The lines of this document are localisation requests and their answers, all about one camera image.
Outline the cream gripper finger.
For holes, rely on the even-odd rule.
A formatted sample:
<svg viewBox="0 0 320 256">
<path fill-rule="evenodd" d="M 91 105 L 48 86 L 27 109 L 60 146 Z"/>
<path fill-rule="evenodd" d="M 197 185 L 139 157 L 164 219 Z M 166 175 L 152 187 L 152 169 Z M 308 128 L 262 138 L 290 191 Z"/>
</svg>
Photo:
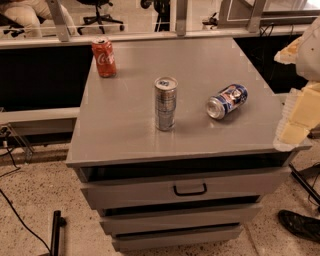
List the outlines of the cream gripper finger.
<svg viewBox="0 0 320 256">
<path fill-rule="evenodd" d="M 288 93 L 273 145 L 279 151 L 291 151 L 319 124 L 320 83 L 309 81 L 301 90 L 292 88 Z"/>
<path fill-rule="evenodd" d="M 302 37 L 298 37 L 292 41 L 288 46 L 278 51 L 274 56 L 274 60 L 281 64 L 295 64 L 298 48 Z"/>
</svg>

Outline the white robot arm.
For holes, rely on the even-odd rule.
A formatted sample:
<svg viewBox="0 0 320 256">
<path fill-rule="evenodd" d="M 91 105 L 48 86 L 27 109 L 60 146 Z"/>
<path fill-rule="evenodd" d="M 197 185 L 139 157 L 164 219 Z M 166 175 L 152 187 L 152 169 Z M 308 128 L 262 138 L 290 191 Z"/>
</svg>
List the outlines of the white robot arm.
<svg viewBox="0 0 320 256">
<path fill-rule="evenodd" d="M 288 93 L 273 141 L 277 150 L 291 151 L 320 124 L 320 17 L 278 51 L 274 60 L 294 64 L 296 73 L 307 80 L 302 89 L 292 88 Z"/>
</svg>

